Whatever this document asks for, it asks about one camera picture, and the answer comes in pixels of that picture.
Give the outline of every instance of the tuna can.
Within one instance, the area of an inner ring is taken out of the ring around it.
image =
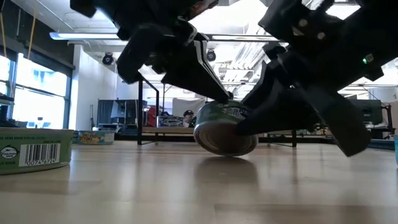
[[[242,156],[254,150],[258,135],[240,136],[236,125],[251,112],[240,102],[228,104],[212,101],[203,106],[197,115],[193,137],[209,152],[221,156]]]

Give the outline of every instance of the barcode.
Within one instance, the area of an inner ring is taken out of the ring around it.
[[[19,166],[38,166],[57,163],[60,160],[61,144],[21,145]]]

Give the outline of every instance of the robotic arm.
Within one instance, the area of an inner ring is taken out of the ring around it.
[[[352,156],[369,144],[358,111],[337,91],[361,77],[376,80],[381,66],[398,57],[398,21],[394,0],[357,0],[361,8],[341,20],[301,0],[276,0],[259,25],[288,47],[263,47],[271,62],[262,64],[261,79],[242,103],[252,108],[238,124],[243,135],[305,129],[322,119],[339,147]],[[140,79],[138,70],[151,65],[165,73],[164,83],[194,91],[220,103],[228,93],[206,59],[206,36],[188,21],[217,5],[218,0],[71,0],[71,8],[92,17],[103,11],[128,44],[118,59],[127,83]]]

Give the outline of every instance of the green can label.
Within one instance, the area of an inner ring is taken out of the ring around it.
[[[69,162],[72,131],[0,133],[0,170],[53,166]]]
[[[228,120],[238,123],[249,116],[251,110],[237,101],[230,100],[228,104],[215,101],[206,104],[198,112],[196,124],[206,121]]]

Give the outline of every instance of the security camera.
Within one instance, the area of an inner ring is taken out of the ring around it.
[[[207,60],[209,62],[214,62],[216,60],[216,53],[213,49],[207,51]]]
[[[104,65],[112,65],[114,62],[112,53],[105,53],[105,56],[102,58],[102,63]]]

